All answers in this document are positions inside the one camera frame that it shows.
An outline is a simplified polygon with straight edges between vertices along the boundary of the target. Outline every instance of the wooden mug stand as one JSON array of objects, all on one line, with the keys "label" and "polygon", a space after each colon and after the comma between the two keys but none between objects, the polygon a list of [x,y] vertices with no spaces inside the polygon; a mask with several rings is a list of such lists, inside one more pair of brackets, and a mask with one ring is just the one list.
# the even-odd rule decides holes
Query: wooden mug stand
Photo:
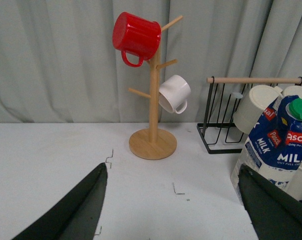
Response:
[{"label": "wooden mug stand", "polygon": [[[177,23],[183,18],[179,16],[161,28],[161,31]],[[149,128],[133,133],[129,139],[129,146],[136,156],[148,160],[160,160],[172,155],[177,146],[176,138],[168,131],[158,128],[158,104],[160,87],[160,70],[164,67],[177,63],[177,59],[160,63],[161,47],[159,46],[155,55],[147,61],[150,66],[150,94],[131,89],[129,91],[150,100]]]}]

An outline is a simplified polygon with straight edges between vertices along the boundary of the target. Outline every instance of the wooden rod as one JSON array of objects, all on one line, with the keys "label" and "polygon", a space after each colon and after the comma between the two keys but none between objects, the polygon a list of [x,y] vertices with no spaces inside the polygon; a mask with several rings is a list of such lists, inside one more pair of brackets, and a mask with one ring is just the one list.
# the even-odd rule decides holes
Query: wooden rod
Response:
[{"label": "wooden rod", "polygon": [[178,16],[176,19],[174,19],[173,21],[169,22],[167,25],[163,26],[161,28],[161,32],[164,30],[167,30],[169,27],[173,26],[174,24],[176,24],[178,21],[180,21],[183,18],[183,16]]},{"label": "wooden rod", "polygon": [[150,111],[149,111],[149,142],[157,142],[158,128],[158,103],[160,87],[160,71],[156,67],[160,64],[161,47],[159,46],[155,55],[150,59]]},{"label": "wooden rod", "polygon": [[148,98],[148,99],[151,98],[150,95],[148,95],[148,94],[146,94],[146,93],[144,93],[144,92],[142,92],[142,91],[135,90],[135,89],[130,88],[130,87],[129,87],[129,92],[132,92],[132,93],[137,94],[137,95],[139,95],[139,96],[143,96],[143,97]]},{"label": "wooden rod", "polygon": [[[212,84],[212,83],[213,83],[213,78],[212,78],[212,77],[211,77],[211,78],[209,77],[209,78],[207,78],[206,81],[207,81],[209,84],[210,84],[210,83]],[[221,83],[222,83],[222,84],[223,84],[223,83],[224,83],[224,84],[225,84],[225,83],[227,83],[227,84],[232,84],[232,83],[233,83],[233,84],[234,84],[234,83],[235,83],[235,84],[236,84],[236,83],[238,83],[238,84],[243,84],[243,83],[244,83],[244,84],[245,84],[245,83],[246,83],[246,84],[247,84],[247,83],[250,83],[250,84],[254,84],[254,83],[255,83],[255,84],[256,84],[256,83],[257,83],[257,84],[258,84],[258,83],[261,83],[261,84],[265,84],[265,83],[266,83],[266,84],[267,84],[267,83],[268,83],[268,84],[269,84],[269,83],[270,83],[270,84],[271,84],[271,83],[273,83],[273,84],[276,84],[276,83],[277,83],[277,84],[278,84],[278,83],[279,83],[279,84],[280,84],[280,83],[281,83],[281,84],[282,84],[282,83],[284,83],[284,84],[289,84],[289,83],[290,83],[290,84],[291,84],[291,83],[292,83],[292,84],[293,84],[293,83],[294,83],[294,84],[302,84],[302,78],[299,77],[299,78],[295,78],[295,79],[293,79],[293,78],[292,78],[292,79],[291,79],[291,78],[289,79],[289,78],[275,78],[275,77],[274,77],[274,78],[256,78],[256,77],[255,77],[255,78],[254,78],[254,77],[250,77],[250,78],[247,78],[247,77],[246,77],[246,78],[245,78],[245,77],[244,77],[244,78],[243,78],[243,77],[238,77],[238,78],[236,78],[236,77],[235,77],[235,78],[234,78],[234,77],[233,77],[233,78],[232,78],[232,77],[227,77],[227,78],[225,78],[225,77],[224,77],[224,78],[223,78],[223,77],[222,77],[222,78],[221,78],[221,77],[215,77],[215,78],[214,78],[214,83],[215,83],[215,84],[221,84]]]},{"label": "wooden rod", "polygon": [[156,66],[156,69],[160,70],[160,69],[162,69],[164,67],[170,66],[170,65],[175,64],[175,63],[177,63],[177,59],[173,59],[171,61],[167,61],[167,62],[165,62],[163,64],[160,64],[160,65]]}]

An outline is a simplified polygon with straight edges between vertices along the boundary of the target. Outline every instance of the milk carton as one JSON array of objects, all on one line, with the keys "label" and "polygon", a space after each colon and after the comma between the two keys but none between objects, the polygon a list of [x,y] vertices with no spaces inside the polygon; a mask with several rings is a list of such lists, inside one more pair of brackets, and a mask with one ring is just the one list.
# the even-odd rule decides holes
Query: milk carton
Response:
[{"label": "milk carton", "polygon": [[242,164],[285,189],[302,162],[302,99],[279,96],[260,116],[248,135],[231,175],[237,191]]}]

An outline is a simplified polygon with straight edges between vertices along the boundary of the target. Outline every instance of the red mug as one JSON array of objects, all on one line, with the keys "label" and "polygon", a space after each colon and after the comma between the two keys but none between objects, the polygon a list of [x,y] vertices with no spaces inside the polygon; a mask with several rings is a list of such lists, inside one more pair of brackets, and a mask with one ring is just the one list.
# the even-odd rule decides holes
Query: red mug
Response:
[{"label": "red mug", "polygon": [[[151,59],[159,48],[161,26],[155,21],[123,12],[115,22],[112,41],[114,48],[121,51],[122,59],[128,66],[139,67],[144,60]],[[129,62],[126,54],[138,56],[138,64]]]}]

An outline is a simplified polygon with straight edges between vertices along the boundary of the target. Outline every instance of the mug handle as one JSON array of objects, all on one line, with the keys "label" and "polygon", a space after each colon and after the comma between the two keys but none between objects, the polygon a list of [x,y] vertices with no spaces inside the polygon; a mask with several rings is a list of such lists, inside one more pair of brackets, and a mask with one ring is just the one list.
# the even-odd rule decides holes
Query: mug handle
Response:
[{"label": "mug handle", "polygon": [[183,107],[182,107],[182,109],[179,110],[179,111],[175,110],[175,113],[181,114],[182,112],[184,112],[184,111],[186,110],[186,107],[187,107],[187,100],[185,100],[185,101],[183,102]]},{"label": "mug handle", "polygon": [[128,61],[128,59],[127,59],[127,57],[126,57],[126,52],[125,52],[125,50],[121,51],[121,54],[122,54],[122,59],[123,59],[123,61],[125,62],[125,64],[128,65],[128,66],[130,66],[130,67],[132,66],[132,67],[134,67],[134,68],[137,68],[137,67],[141,66],[142,63],[143,63],[143,58],[142,58],[141,56],[139,57],[139,63],[138,63],[138,64],[133,64],[133,63],[131,63],[130,61]]}]

